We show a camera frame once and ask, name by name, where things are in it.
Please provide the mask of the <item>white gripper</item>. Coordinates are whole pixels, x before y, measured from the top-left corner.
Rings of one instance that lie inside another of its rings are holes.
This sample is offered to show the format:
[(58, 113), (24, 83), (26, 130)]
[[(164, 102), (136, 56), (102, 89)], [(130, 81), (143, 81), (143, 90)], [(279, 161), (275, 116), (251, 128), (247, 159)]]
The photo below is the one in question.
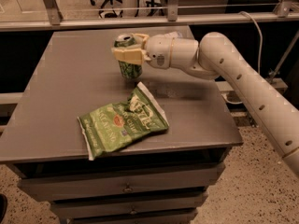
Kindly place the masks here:
[(165, 36), (150, 37), (146, 34), (133, 34), (133, 37), (141, 48), (112, 48), (111, 51), (117, 61), (134, 65), (147, 62), (151, 67), (158, 69), (170, 67), (172, 38)]

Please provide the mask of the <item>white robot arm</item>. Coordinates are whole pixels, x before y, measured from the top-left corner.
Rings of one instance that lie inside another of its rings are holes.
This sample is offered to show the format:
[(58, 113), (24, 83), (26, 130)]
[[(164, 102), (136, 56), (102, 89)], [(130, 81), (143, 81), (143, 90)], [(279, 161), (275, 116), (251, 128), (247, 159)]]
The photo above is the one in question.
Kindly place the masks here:
[(120, 62), (153, 68), (177, 68), (202, 79), (223, 77), (262, 128), (274, 150), (299, 176), (299, 110), (261, 77), (225, 35), (200, 41), (171, 35), (134, 34), (136, 43), (111, 51)]

